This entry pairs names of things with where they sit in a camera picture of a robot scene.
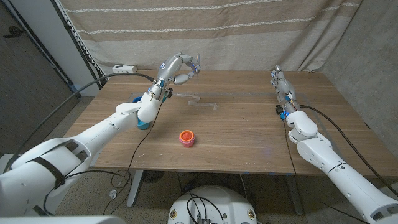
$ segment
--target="electrical outlet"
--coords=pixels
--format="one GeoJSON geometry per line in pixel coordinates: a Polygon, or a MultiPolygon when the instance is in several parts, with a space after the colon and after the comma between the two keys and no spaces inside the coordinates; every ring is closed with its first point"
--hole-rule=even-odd
{"type": "Polygon", "coordinates": [[[136,73],[137,66],[135,65],[115,65],[112,68],[113,73],[136,73]]]}

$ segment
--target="table top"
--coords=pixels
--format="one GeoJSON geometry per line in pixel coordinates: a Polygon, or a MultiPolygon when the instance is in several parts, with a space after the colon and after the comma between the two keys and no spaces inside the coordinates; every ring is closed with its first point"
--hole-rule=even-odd
{"type": "MultiPolygon", "coordinates": [[[[156,77],[157,71],[141,73],[156,77]]],[[[285,72],[295,87],[297,101],[328,115],[349,137],[358,151],[385,177],[398,176],[398,161],[365,125],[355,110],[322,73],[285,72]]],[[[293,174],[284,125],[275,114],[278,104],[269,72],[204,71],[184,85],[169,85],[173,97],[163,103],[156,123],[138,148],[131,168],[192,172],[293,174]],[[197,103],[191,96],[199,96],[197,103]],[[183,147],[179,134],[195,134],[192,147],[183,147]]],[[[115,107],[132,101],[150,87],[142,77],[112,77],[66,133],[74,136],[104,120],[115,107]]],[[[343,159],[365,176],[374,174],[364,165],[335,127],[315,112],[304,109],[319,132],[343,159]]],[[[105,146],[95,167],[128,168],[132,154],[148,130],[137,128],[118,134],[105,146]]],[[[297,145],[290,151],[298,175],[321,175],[303,160],[297,145]]]]}

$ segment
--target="red cup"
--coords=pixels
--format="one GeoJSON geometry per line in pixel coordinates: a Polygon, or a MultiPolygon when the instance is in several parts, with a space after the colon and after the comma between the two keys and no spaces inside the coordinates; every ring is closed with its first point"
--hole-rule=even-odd
{"type": "Polygon", "coordinates": [[[180,142],[185,147],[191,147],[195,142],[195,135],[189,130],[185,130],[180,134],[180,142]]]}

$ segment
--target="striped curtain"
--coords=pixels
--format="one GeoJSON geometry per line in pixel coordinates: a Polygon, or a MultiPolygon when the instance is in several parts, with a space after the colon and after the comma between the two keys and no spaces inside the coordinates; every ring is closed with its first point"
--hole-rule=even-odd
{"type": "Polygon", "coordinates": [[[205,70],[313,71],[361,0],[61,0],[95,61],[158,69],[177,52],[205,70]]]}

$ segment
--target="robotic arm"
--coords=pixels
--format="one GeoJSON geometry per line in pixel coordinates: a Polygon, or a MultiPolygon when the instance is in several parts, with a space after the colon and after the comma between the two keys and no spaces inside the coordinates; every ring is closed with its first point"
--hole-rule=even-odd
{"type": "Polygon", "coordinates": [[[300,156],[325,173],[365,221],[398,222],[398,201],[384,195],[334,152],[330,141],[318,132],[317,125],[300,110],[294,88],[278,65],[271,77],[271,85],[276,90],[279,103],[283,105],[277,106],[277,113],[293,128],[289,131],[289,138],[297,144],[300,156]]]}
{"type": "Polygon", "coordinates": [[[174,81],[180,85],[200,71],[200,56],[197,60],[178,53],[168,58],[160,67],[152,86],[137,103],[122,103],[116,112],[102,122],[70,138],[56,138],[32,148],[11,166],[11,170],[0,175],[0,217],[24,215],[36,205],[68,190],[80,175],[66,176],[85,171],[94,156],[115,135],[143,122],[155,120],[160,105],[172,96],[167,85],[174,81]],[[193,70],[189,75],[172,75],[185,63],[193,70]]]}

